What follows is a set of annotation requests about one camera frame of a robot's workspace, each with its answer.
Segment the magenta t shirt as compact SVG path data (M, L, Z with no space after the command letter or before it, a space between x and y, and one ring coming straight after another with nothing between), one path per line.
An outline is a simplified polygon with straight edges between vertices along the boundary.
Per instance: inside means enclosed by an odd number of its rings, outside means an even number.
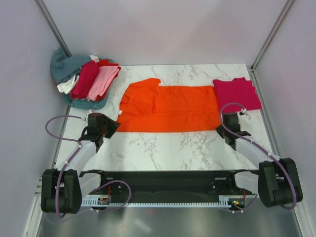
M223 113L238 112L242 109L237 103L243 105L248 111L262 108L261 101L256 93L252 81L245 78L235 78L231 81L213 80L214 89L218 99L219 110L226 104Z

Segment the orange t shirt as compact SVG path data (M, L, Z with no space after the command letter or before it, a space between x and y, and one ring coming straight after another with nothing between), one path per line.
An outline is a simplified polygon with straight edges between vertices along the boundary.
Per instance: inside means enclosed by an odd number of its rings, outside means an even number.
M128 86L119 104L119 132L209 131L221 124L214 87L160 83L149 78Z

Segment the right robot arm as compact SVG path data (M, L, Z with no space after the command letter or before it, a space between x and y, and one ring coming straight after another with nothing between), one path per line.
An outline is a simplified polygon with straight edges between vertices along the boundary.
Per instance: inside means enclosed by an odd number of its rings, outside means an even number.
M250 133L241 131L237 113L221 113L220 120L217 133L257 168L237 172L226 182L227 191L235 195L245 189L258 195L265 207L294 209L303 199L295 161L269 153Z

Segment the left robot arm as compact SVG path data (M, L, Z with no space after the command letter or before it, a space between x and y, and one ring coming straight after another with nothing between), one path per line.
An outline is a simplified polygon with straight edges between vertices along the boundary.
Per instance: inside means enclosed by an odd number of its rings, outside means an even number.
M102 113L91 113L86 121L80 137L74 140L73 152L59 167L42 174L40 206L45 213L55 213L59 218L76 214L84 196L92 191L104 194L108 190L108 181L98 171L84 173L83 168L98 153L104 139L116 133L120 123Z

